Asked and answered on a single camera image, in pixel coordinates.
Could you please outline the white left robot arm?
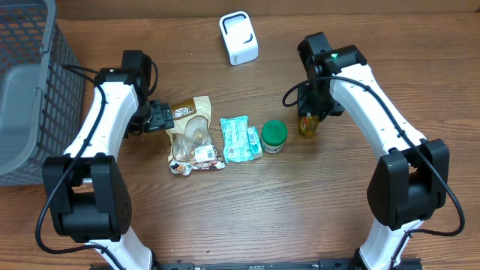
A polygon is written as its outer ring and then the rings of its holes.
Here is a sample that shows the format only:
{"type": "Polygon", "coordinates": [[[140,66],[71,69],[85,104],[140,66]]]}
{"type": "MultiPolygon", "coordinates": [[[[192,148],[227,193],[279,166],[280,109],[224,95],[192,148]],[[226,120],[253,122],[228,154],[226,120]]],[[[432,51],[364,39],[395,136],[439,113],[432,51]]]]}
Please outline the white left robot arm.
{"type": "Polygon", "coordinates": [[[131,227],[131,197],[117,164],[123,139],[174,126],[170,105],[150,100],[157,65],[141,50],[126,50],[119,68],[102,68],[90,80],[94,100],[79,133],[43,163],[47,200],[37,246],[49,254],[95,250],[110,269],[159,269],[131,227]]]}

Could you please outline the green lid jar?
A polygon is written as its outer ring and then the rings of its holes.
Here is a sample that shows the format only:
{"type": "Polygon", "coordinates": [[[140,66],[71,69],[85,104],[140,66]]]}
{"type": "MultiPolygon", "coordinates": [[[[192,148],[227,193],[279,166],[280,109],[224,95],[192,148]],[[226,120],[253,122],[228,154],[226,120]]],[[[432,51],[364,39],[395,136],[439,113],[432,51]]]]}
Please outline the green lid jar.
{"type": "Polygon", "coordinates": [[[268,153],[280,152],[287,140],[288,130],[286,125],[279,120],[267,121],[262,127],[262,149],[268,153]]]}

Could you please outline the brown snack packet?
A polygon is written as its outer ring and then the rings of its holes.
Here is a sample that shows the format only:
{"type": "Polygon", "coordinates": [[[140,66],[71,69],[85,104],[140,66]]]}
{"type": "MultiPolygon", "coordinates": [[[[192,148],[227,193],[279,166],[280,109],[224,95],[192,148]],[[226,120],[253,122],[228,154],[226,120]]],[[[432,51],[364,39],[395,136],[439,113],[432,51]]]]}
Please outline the brown snack packet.
{"type": "Polygon", "coordinates": [[[169,168],[188,176],[194,170],[222,170],[224,158],[218,153],[209,133],[212,106],[208,96],[192,97],[171,106],[174,127],[166,130],[170,138],[169,168]]]}

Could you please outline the yellow bottle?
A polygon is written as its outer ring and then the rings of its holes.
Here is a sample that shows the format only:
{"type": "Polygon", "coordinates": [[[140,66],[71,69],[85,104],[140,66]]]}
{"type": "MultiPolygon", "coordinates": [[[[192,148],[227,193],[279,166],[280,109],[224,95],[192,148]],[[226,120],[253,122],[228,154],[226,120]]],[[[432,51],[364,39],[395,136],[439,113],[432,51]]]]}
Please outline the yellow bottle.
{"type": "Polygon", "coordinates": [[[304,138],[313,138],[318,125],[320,124],[319,116],[312,115],[308,112],[306,115],[299,118],[298,129],[299,133],[304,138]]]}

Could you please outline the teal tissue pack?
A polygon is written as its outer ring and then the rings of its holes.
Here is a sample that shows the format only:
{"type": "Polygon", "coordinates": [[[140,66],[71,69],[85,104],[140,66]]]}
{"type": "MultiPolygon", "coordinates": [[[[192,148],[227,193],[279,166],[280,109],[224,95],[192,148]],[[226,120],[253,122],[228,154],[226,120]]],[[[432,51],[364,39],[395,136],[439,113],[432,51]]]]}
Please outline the teal tissue pack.
{"type": "Polygon", "coordinates": [[[254,159],[263,157],[263,149],[261,146],[261,140],[255,127],[247,128],[247,135],[250,143],[250,151],[254,159]]]}

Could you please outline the light blue wipes pack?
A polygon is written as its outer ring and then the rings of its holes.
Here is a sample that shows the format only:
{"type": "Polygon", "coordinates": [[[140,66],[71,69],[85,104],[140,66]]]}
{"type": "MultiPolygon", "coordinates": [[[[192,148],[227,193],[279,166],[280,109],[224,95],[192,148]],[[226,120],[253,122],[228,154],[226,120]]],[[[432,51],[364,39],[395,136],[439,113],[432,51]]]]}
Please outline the light blue wipes pack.
{"type": "Polygon", "coordinates": [[[225,162],[228,164],[229,162],[252,161],[254,154],[248,139],[248,117],[242,115],[234,118],[221,118],[220,126],[224,142],[225,162]]]}

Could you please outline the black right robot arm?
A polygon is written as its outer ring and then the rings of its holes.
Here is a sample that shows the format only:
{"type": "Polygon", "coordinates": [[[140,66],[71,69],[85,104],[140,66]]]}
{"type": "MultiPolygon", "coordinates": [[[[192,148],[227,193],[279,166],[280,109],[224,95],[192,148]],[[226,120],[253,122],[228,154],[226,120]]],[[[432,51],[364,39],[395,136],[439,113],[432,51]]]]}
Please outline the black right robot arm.
{"type": "Polygon", "coordinates": [[[374,222],[350,269],[420,269],[417,259],[402,260],[413,231],[446,202],[449,149],[429,140],[395,108],[378,85],[356,46],[332,49],[320,32],[297,46],[309,79],[298,89],[301,128],[313,116],[348,112],[377,159],[367,188],[374,222]]]}

